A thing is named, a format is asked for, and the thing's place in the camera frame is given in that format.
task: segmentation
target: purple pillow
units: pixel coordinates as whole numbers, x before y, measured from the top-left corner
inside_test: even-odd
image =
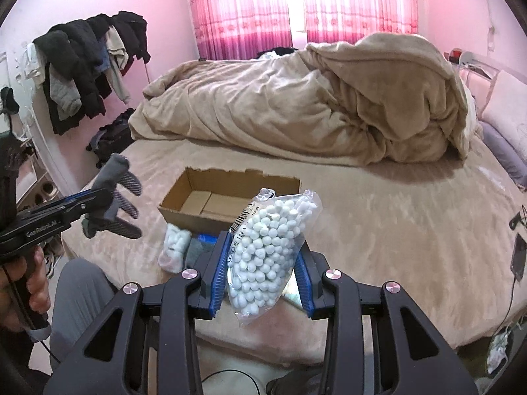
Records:
[[[488,123],[480,121],[483,127],[483,142],[507,171],[510,178],[522,187],[527,188],[527,165],[516,153],[512,145]]]

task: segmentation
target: blue package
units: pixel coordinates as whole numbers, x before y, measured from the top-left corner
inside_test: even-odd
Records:
[[[215,236],[210,236],[210,235],[201,233],[198,235],[198,240],[200,242],[211,243],[214,245],[218,241],[218,238]]]

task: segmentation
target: pink curtain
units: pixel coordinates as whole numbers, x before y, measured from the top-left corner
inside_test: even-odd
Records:
[[[285,0],[190,0],[200,57],[251,59],[292,46]]]
[[[305,0],[308,42],[355,43],[372,33],[417,33],[417,0]]]

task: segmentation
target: pink wall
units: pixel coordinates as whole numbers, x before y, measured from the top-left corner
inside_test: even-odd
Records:
[[[527,37],[504,0],[429,0],[427,38],[441,52],[454,47],[488,56],[527,75]],[[487,49],[495,27],[494,50]]]
[[[119,10],[136,12],[148,22],[152,59],[147,68],[151,80],[181,62],[198,57],[188,0],[18,0],[0,27],[0,52],[7,52],[12,87],[22,106],[21,115],[27,119],[30,109],[34,110],[49,153],[71,191],[82,188],[97,171],[94,166],[97,159],[85,150],[89,139],[126,106],[112,94],[105,101],[105,116],[93,120],[84,118],[78,128],[57,136],[53,134],[42,91],[34,90],[33,81],[18,81],[16,76],[23,69],[25,44],[46,33],[51,26],[99,13],[112,15]],[[125,76],[125,83],[132,95],[130,106],[135,107],[142,99],[143,87],[148,84],[141,61],[134,63]],[[38,135],[36,125],[32,133]]]

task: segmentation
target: backpack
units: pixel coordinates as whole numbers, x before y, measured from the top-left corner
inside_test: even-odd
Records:
[[[121,153],[134,142],[130,134],[130,126],[128,126],[128,119],[133,112],[133,108],[127,109],[112,123],[99,128],[99,131],[92,137],[86,150],[93,151],[97,155],[99,159],[96,163],[97,168],[100,169],[112,153]]]

